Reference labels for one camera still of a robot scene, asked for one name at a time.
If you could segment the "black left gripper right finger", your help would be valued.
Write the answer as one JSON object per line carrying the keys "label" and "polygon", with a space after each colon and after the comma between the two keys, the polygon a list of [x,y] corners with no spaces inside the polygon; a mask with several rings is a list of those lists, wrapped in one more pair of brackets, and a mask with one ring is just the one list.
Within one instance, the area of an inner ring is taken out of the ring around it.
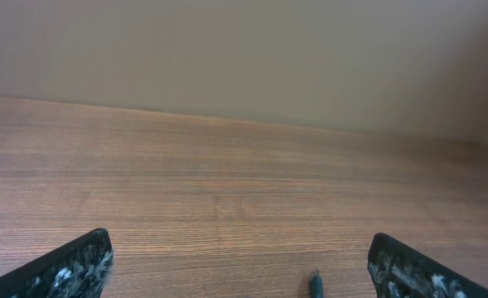
{"label": "black left gripper right finger", "polygon": [[488,298],[488,289],[385,233],[374,235],[368,271],[378,298]]}

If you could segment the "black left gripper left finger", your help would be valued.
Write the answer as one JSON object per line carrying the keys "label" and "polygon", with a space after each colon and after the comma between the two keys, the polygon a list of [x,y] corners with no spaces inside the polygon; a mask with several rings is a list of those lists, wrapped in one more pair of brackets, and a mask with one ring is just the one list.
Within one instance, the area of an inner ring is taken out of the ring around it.
{"label": "black left gripper left finger", "polygon": [[105,228],[0,276],[0,297],[100,297],[114,264]]}

